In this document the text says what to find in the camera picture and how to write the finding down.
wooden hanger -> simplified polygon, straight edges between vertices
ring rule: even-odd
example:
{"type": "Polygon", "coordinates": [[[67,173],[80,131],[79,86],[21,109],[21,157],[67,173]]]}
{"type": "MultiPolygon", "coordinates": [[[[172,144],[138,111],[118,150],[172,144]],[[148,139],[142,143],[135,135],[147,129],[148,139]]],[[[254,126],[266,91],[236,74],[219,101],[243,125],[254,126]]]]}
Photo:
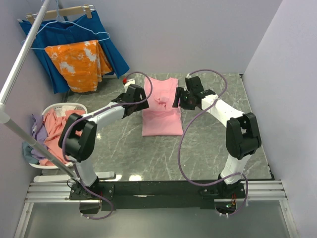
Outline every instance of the wooden hanger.
{"type": "MultiPolygon", "coordinates": [[[[68,7],[68,8],[62,8],[59,10],[59,14],[60,14],[60,16],[70,16],[70,15],[86,13],[88,18],[92,18],[93,16],[91,15],[91,11],[93,11],[93,10],[95,10],[94,5],[84,4],[83,6],[73,6],[73,7],[68,7]]],[[[37,13],[36,14],[27,13],[25,18],[31,24],[33,24],[36,16],[37,16],[37,13]]],[[[56,17],[57,17],[57,11],[51,10],[51,11],[46,12],[46,14],[44,16],[44,20],[53,19],[56,17]]]]}

marble tile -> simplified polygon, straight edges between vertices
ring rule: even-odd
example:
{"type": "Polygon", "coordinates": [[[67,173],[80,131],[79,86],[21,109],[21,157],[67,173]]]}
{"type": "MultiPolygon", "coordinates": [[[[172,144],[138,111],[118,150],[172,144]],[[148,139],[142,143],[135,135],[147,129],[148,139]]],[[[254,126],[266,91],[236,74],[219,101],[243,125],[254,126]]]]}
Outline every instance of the marble tile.
{"type": "MultiPolygon", "coordinates": [[[[150,73],[150,77],[166,80],[178,78],[185,86],[186,74],[150,73]]],[[[220,93],[223,81],[213,73],[198,73],[205,89],[220,93]]],[[[134,75],[138,85],[144,85],[144,76],[134,75]]],[[[222,99],[243,112],[250,112],[250,105],[238,74],[226,74],[227,92],[222,99]]],[[[85,105],[89,112],[99,109],[124,92],[122,80],[104,79],[97,92],[68,97],[69,102],[85,105]]],[[[199,112],[182,110],[183,128],[199,112]]],[[[97,134],[91,155],[96,172],[115,171],[121,180],[180,180],[183,179],[177,164],[180,136],[141,136],[142,113],[116,121],[97,134]]],[[[191,179],[216,179],[228,157],[225,146],[225,127],[210,114],[198,118],[189,128],[182,144],[181,163],[191,179]]],[[[249,179],[270,179],[271,175],[263,148],[251,157],[245,174],[249,179]]]]}

clothes hanger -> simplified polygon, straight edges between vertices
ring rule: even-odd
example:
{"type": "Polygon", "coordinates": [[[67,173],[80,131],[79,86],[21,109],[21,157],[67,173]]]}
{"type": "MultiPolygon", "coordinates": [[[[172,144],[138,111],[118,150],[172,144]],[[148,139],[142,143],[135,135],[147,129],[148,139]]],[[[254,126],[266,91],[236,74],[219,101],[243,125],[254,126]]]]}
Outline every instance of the clothes hanger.
{"type": "MultiPolygon", "coordinates": [[[[58,22],[58,18],[60,18],[60,22],[74,24],[75,26],[78,26],[78,27],[80,27],[80,28],[82,28],[82,29],[84,29],[84,30],[90,31],[90,32],[93,33],[94,35],[107,34],[107,37],[106,37],[106,38],[101,39],[101,40],[98,40],[98,42],[101,42],[101,41],[105,41],[105,40],[110,39],[110,34],[109,34],[108,32],[100,31],[100,32],[98,32],[98,33],[95,33],[93,30],[90,30],[90,29],[88,29],[88,28],[86,28],[86,27],[83,27],[83,26],[81,26],[81,25],[78,25],[78,24],[75,23],[75,22],[63,20],[63,18],[62,18],[62,17],[60,16],[60,14],[59,14],[59,6],[58,6],[59,2],[58,2],[58,1],[59,1],[59,0],[56,0],[56,12],[57,12],[57,17],[56,17],[55,21],[51,21],[51,22],[46,23],[46,24],[42,27],[42,29],[39,30],[39,31],[36,33],[36,35],[39,34],[46,26],[48,26],[48,25],[50,25],[50,24],[53,24],[53,23],[57,23],[57,22],[58,22]]],[[[42,48],[31,48],[31,49],[33,49],[33,50],[45,50],[45,49],[42,49],[42,48]]]]}

blue skirt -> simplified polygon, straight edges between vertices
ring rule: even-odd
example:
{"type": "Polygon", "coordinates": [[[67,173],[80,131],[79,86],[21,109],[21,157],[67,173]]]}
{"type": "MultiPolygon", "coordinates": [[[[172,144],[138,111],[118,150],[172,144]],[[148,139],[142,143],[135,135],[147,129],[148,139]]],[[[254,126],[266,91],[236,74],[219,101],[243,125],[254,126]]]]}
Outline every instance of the blue skirt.
{"type": "MultiPolygon", "coordinates": [[[[95,33],[100,31],[105,32],[106,30],[100,22],[96,11],[92,12],[92,16],[93,18],[87,18],[86,15],[83,15],[74,22],[94,31],[95,33]]],[[[43,21],[40,29],[48,22],[51,21],[43,21]]],[[[32,26],[31,23],[28,21],[23,21],[20,22],[20,25],[25,34],[28,34],[32,26]]],[[[45,48],[47,46],[65,45],[89,40],[102,40],[106,37],[107,34],[94,35],[92,32],[84,30],[73,24],[57,22],[46,26],[44,30],[36,36],[32,47],[45,48]]],[[[119,51],[116,49],[111,39],[101,41],[100,45],[112,66],[113,71],[108,75],[115,73],[117,77],[120,77],[121,75],[125,74],[129,70],[129,66],[124,61],[119,51]]],[[[34,53],[39,58],[46,72],[49,74],[54,93],[67,92],[69,90],[69,86],[67,85],[66,80],[58,72],[46,52],[44,50],[34,50],[34,53]]]]}

lavender wall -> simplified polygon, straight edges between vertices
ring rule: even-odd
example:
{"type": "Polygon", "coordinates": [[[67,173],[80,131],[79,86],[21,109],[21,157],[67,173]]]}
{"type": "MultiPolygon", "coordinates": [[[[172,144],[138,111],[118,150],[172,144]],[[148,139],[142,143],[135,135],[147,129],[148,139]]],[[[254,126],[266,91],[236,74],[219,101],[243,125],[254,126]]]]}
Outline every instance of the lavender wall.
{"type": "MultiPolygon", "coordinates": [[[[17,19],[30,12],[24,0],[4,0],[0,3],[0,87],[25,38],[17,19]]],[[[40,114],[50,104],[60,102],[54,95],[49,79],[33,52],[30,52],[7,101],[6,112],[23,129],[30,130],[31,114],[40,114]]],[[[23,201],[30,184],[39,170],[33,169],[22,157],[21,143],[15,134],[0,125],[0,236],[14,236],[23,201]]]]}
{"type": "Polygon", "coordinates": [[[317,236],[317,2],[284,0],[243,80],[303,238],[317,236]]]}
{"type": "MultiPolygon", "coordinates": [[[[39,0],[27,0],[34,11],[39,0]]],[[[94,4],[131,70],[243,73],[282,0],[60,0],[94,4]]]]}

